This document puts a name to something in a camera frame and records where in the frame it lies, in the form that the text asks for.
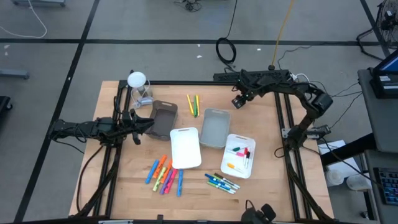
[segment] keyboard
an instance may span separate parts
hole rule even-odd
[[[213,75],[214,81],[222,81],[222,82],[236,82],[239,78],[239,72],[231,72],[231,73],[215,73]],[[274,71],[255,71],[255,72],[246,72],[246,74],[261,78],[264,75],[270,75],[275,79],[279,80],[280,82],[286,82],[289,78],[289,71],[288,70],[274,70]]]
[[[383,186],[383,189],[380,189],[383,202],[398,206],[398,170],[374,168],[374,174],[376,181]]]

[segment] orange highlighter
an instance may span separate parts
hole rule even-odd
[[[159,175],[160,170],[162,169],[163,164],[164,164],[164,162],[166,161],[166,159],[167,159],[167,156],[166,156],[166,155],[163,155],[163,156],[162,156],[162,159],[160,160],[159,165],[158,165],[157,168],[156,168],[156,171],[155,171],[155,173],[154,173],[153,178],[157,178],[157,176]]]
[[[165,182],[165,180],[167,178],[167,174],[169,174],[170,170],[172,169],[172,163],[173,163],[173,160],[171,159],[169,164],[167,165],[166,172],[164,172],[164,174],[163,174],[162,180],[160,180],[161,184],[164,184],[164,182]]]
[[[166,187],[166,189],[164,190],[164,192],[165,192],[166,194],[168,194],[168,193],[170,192],[170,189],[172,188],[173,181],[174,181],[175,175],[177,174],[177,171],[178,171],[177,169],[174,169],[173,172],[172,172],[172,176],[170,177],[170,180],[169,180],[169,182],[167,183],[167,187]]]

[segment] monitor screen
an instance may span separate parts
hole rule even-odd
[[[380,67],[382,71],[398,72],[398,57],[394,57]]]

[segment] wooden table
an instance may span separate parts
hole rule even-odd
[[[112,115],[113,97],[116,95],[117,86],[118,82],[103,82],[94,118]],[[184,172],[182,196],[176,196],[176,182],[169,194],[160,195],[159,191],[152,191],[155,181],[152,180],[149,185],[144,182],[155,159],[160,159],[166,154],[168,155],[166,164],[168,163],[171,158],[170,141],[158,141],[143,135],[140,136],[141,145],[137,146],[129,136],[123,143],[111,218],[154,220],[158,214],[163,214],[165,220],[238,221],[244,211],[245,201],[249,199],[257,209],[265,203],[270,204],[277,214],[275,219],[277,221],[294,220],[284,159],[274,156],[275,149],[282,146],[274,94],[266,94],[263,98],[257,97],[237,110],[231,103],[236,96],[236,93],[231,91],[231,86],[153,85],[151,88],[156,100],[178,105],[175,128],[196,127],[200,132],[205,108],[229,111],[231,114],[229,132],[256,140],[252,174],[248,179],[226,175],[241,186],[234,195],[207,185],[205,173],[222,174],[220,165],[223,149],[201,147],[201,166]],[[199,117],[194,118],[190,114],[186,94],[200,96]],[[291,96],[290,99],[294,120],[298,123],[304,117],[305,110],[296,97]],[[144,106],[136,111],[139,116],[149,117],[151,110],[151,106]],[[315,141],[307,141],[305,146],[317,150]],[[82,166],[98,148],[98,141],[88,141]],[[89,163],[83,175],[81,207],[98,186],[104,152],[103,149]],[[333,212],[320,157],[303,149],[301,155],[307,189],[326,214],[332,217]],[[100,214],[104,214],[107,194],[108,191],[105,190]],[[301,202],[301,194],[298,194],[297,198]],[[76,213],[75,200],[76,194],[70,214]],[[300,209],[300,214],[301,217],[305,217],[303,209]]]

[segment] gray floor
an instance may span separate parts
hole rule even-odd
[[[380,1],[368,0],[374,16]],[[68,0],[66,8],[37,7],[47,25],[49,39],[79,39],[93,0]],[[217,39],[229,28],[234,1],[202,1],[196,13],[161,1],[101,0],[89,39]],[[275,40],[289,5],[288,0],[238,2],[230,39]],[[42,28],[26,7],[0,2],[0,26],[25,35],[40,35]],[[285,27],[283,40],[354,40],[370,28],[359,1],[296,1]],[[0,38],[14,38],[0,30]],[[366,40],[375,41],[372,34]],[[24,193],[45,132],[67,76],[76,44],[3,44],[0,67],[26,69],[29,80],[0,78],[0,95],[12,97],[14,109],[0,132],[0,223],[11,222]],[[297,46],[280,46],[284,50]],[[237,45],[236,67],[265,70],[271,62],[273,45]],[[366,47],[382,57],[380,47]],[[360,53],[357,47],[318,46],[287,53],[282,68],[305,73],[325,84],[330,94],[357,81],[356,71],[378,61]],[[134,69],[151,80],[212,80],[223,72],[214,45],[202,44],[86,44],[77,65],[61,118],[90,120],[103,80],[125,79]],[[354,96],[338,98],[317,124],[333,124]],[[358,98],[328,135],[328,140],[355,140],[371,131],[362,98]],[[72,202],[82,155],[51,143],[25,220],[66,217]],[[361,193],[344,185],[330,188],[336,218],[346,222],[367,222],[359,217],[366,207]]]

